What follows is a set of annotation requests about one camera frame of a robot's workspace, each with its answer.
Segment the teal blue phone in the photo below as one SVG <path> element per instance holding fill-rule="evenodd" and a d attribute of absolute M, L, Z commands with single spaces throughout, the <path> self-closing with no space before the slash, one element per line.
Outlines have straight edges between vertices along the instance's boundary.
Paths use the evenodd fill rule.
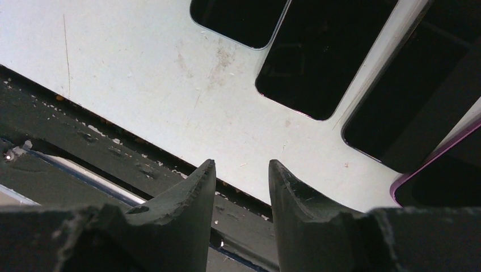
<path fill-rule="evenodd" d="M 288 1 L 286 0 L 192 0 L 192 20 L 223 37 L 252 49 L 271 41 Z"/>

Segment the black phone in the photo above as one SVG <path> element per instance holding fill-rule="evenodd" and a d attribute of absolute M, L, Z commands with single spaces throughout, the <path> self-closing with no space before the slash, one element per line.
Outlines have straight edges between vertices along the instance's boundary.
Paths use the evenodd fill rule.
<path fill-rule="evenodd" d="M 480 2 L 430 1 L 343 127 L 344 142 L 415 170 L 480 98 Z"/>
<path fill-rule="evenodd" d="M 396 1 L 291 1 L 255 86 L 312 119 L 329 119 Z"/>

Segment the purple phone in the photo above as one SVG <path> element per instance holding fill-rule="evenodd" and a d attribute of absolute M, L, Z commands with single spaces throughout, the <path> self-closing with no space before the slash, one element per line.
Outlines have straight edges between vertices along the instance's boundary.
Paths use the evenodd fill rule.
<path fill-rule="evenodd" d="M 480 119 L 390 187 L 402 207 L 480 206 Z"/>

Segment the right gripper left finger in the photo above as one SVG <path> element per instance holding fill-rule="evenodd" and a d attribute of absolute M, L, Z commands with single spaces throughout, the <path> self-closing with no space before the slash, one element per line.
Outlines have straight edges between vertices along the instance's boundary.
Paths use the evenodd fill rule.
<path fill-rule="evenodd" d="M 1 208 L 2 271 L 205 271 L 216 164 L 122 211 L 115 205 Z"/>

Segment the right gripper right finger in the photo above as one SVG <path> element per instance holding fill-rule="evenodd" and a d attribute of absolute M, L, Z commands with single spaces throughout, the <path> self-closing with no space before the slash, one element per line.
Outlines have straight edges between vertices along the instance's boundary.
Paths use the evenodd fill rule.
<path fill-rule="evenodd" d="M 479 271 L 480 209 L 352 210 L 268 167 L 281 271 Z"/>

